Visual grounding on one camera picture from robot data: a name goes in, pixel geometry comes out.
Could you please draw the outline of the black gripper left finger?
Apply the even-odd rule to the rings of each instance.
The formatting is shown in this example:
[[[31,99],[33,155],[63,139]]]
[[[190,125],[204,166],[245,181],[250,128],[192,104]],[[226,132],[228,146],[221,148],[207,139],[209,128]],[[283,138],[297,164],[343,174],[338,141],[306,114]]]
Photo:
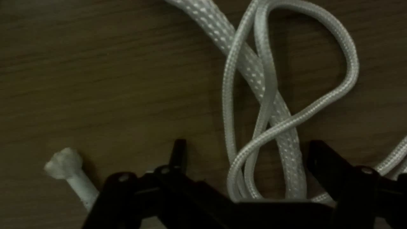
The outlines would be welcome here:
[[[157,217],[165,229],[232,229],[232,203],[204,181],[185,175],[186,141],[174,141],[167,164],[137,176],[110,174],[82,229],[141,229]]]

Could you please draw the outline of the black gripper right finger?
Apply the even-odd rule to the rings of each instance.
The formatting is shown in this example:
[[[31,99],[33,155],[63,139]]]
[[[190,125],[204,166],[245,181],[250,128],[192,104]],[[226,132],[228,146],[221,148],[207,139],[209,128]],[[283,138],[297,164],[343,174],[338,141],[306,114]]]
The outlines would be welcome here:
[[[321,139],[306,143],[306,167],[335,202],[329,229],[373,229],[381,217],[390,229],[407,229],[407,175],[385,178],[366,165],[351,165]]]

